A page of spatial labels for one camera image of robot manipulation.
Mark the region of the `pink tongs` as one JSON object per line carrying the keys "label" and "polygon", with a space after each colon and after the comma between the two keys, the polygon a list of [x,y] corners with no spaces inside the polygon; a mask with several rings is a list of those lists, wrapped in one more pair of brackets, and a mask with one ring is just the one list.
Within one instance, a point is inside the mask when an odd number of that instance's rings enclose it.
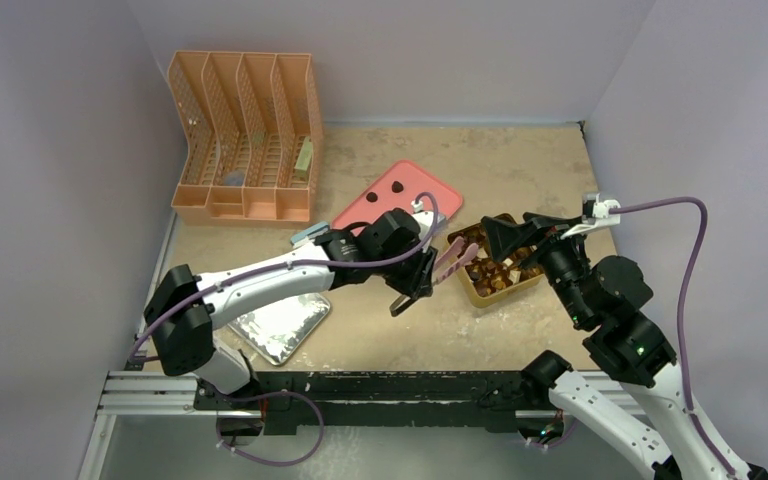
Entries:
{"label": "pink tongs", "polygon": [[471,263],[480,250],[480,245],[464,237],[457,237],[436,260],[432,273],[432,285],[436,286],[452,276],[458,269]]}

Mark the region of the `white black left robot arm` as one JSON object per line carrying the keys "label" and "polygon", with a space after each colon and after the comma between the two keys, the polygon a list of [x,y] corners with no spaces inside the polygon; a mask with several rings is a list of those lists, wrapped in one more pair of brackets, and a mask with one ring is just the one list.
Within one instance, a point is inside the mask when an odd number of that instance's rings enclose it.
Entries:
{"label": "white black left robot arm", "polygon": [[258,382],[244,355],[216,339],[216,330],[286,298],[318,294],[380,277],[396,291],[397,316],[433,292],[437,251],[430,242],[445,217],[395,208],[370,224],[330,229],[292,251],[237,269],[194,273],[169,269],[144,312],[140,343],[151,340],[155,360],[169,377],[194,374],[232,408],[257,399]]}

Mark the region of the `gold chocolate box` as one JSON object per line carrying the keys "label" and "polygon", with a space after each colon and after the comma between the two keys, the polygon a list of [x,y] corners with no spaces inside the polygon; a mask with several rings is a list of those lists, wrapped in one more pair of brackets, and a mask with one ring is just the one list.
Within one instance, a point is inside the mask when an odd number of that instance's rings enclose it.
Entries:
{"label": "gold chocolate box", "polygon": [[463,286],[470,303],[476,308],[486,308],[513,294],[536,286],[544,277],[540,267],[522,268],[520,263],[532,253],[532,248],[520,248],[502,262],[495,262],[490,255],[488,235],[481,223],[476,223],[459,230],[453,230],[445,236],[448,246],[462,240],[460,252],[475,244],[476,256],[460,266],[453,275]]}

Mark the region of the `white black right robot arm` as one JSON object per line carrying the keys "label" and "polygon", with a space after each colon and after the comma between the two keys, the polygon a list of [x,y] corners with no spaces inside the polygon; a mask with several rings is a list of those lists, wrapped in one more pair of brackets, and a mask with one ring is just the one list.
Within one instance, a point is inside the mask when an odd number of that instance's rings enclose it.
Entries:
{"label": "white black right robot arm", "polygon": [[531,249],[525,264],[543,270],[574,328],[588,332],[583,345],[590,358],[648,420],[641,422],[605,398],[552,351],[523,370],[524,399],[572,414],[644,479],[767,479],[767,470],[741,459],[695,403],[683,380],[682,359],[641,310],[653,293],[638,265],[617,255],[590,264],[586,235],[617,225],[619,214],[523,218],[521,224],[482,218],[493,259]]}

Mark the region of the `silver foil tray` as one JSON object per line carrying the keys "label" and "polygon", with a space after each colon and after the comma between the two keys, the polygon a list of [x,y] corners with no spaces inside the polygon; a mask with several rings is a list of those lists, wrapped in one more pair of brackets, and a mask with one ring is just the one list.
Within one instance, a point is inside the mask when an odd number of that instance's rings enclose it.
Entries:
{"label": "silver foil tray", "polygon": [[330,311],[323,295],[303,294],[242,315],[229,327],[271,365],[282,366]]}

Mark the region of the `pink plastic tray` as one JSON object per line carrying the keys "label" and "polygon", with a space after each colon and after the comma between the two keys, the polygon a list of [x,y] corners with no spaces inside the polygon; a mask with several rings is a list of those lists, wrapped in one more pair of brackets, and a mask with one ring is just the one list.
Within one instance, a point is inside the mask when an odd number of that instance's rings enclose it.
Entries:
{"label": "pink plastic tray", "polygon": [[[391,185],[394,181],[398,181],[404,186],[401,193],[391,191]],[[366,195],[370,192],[374,192],[378,196],[378,200],[374,203],[366,200]],[[393,163],[366,187],[330,222],[330,226],[344,228],[355,222],[372,223],[382,213],[393,208],[401,208],[412,213],[411,202],[423,192],[431,193],[435,197],[438,210],[447,218],[451,218],[463,204],[463,196],[458,190],[415,162],[403,159]]]}

